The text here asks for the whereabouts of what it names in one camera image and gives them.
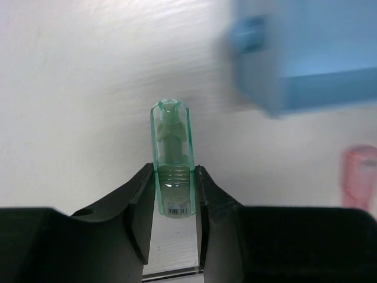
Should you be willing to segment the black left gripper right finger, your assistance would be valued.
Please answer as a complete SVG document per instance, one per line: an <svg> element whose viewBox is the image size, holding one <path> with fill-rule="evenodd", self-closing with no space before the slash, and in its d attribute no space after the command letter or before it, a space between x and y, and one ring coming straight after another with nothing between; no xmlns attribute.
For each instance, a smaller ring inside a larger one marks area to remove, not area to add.
<svg viewBox="0 0 377 283"><path fill-rule="evenodd" d="M205 282L375 282L376 220L359 209L245 206L195 169Z"/></svg>

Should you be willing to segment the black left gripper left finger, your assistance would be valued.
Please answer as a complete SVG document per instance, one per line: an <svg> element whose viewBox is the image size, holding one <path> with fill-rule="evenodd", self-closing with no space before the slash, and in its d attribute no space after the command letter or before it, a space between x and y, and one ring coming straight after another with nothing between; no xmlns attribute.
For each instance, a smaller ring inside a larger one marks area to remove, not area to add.
<svg viewBox="0 0 377 283"><path fill-rule="evenodd" d="M153 165L91 205L1 209L2 282L141 282L154 210Z"/></svg>

